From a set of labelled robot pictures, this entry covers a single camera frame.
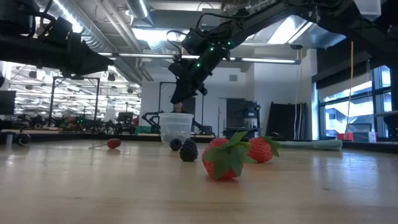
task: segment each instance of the ceiling duct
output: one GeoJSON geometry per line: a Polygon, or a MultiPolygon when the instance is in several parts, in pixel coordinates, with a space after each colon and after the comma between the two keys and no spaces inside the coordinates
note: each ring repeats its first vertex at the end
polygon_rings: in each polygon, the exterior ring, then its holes
{"type": "MultiPolygon", "coordinates": [[[[43,10],[48,0],[35,0],[41,10],[43,10]]],[[[95,52],[117,52],[117,49],[111,42],[102,34],[102,32],[94,25],[93,21],[76,5],[73,0],[54,0],[49,14],[54,17],[63,17],[70,21],[74,27],[81,26],[82,39],[86,41],[87,45],[95,52]]],[[[143,71],[140,68],[130,66],[124,59],[117,58],[114,61],[116,67],[121,71],[123,77],[129,82],[142,83],[143,71]]]]}
{"type": "Polygon", "coordinates": [[[149,15],[150,5],[147,0],[126,0],[126,3],[134,18],[141,19],[151,26],[154,25],[149,15]]]}

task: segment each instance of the wooden table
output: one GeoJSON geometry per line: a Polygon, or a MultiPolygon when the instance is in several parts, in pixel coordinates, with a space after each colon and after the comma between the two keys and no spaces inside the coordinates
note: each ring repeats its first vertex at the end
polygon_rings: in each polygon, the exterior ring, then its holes
{"type": "Polygon", "coordinates": [[[101,143],[0,146],[1,223],[398,222],[396,155],[283,149],[220,182],[159,142],[101,143]]]}

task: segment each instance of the plastic container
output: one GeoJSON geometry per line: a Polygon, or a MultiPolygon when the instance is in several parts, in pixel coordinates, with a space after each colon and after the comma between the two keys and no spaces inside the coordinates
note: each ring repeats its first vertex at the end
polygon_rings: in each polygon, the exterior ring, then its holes
{"type": "Polygon", "coordinates": [[[173,139],[184,142],[191,137],[193,114],[161,113],[159,119],[162,142],[168,143],[173,139]]]}

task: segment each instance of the red strawberry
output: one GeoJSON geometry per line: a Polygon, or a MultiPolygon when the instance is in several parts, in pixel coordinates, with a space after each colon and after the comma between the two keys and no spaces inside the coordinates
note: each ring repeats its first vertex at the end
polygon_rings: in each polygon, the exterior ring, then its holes
{"type": "Polygon", "coordinates": [[[240,142],[248,132],[236,133],[230,140],[213,139],[203,151],[202,162],[213,179],[231,179],[242,173],[243,163],[255,162],[246,154],[250,144],[240,142]]]}
{"type": "Polygon", "coordinates": [[[278,148],[280,144],[274,142],[271,137],[258,137],[249,140],[251,149],[248,156],[257,162],[267,162],[272,159],[272,155],[279,157],[278,148]]]}

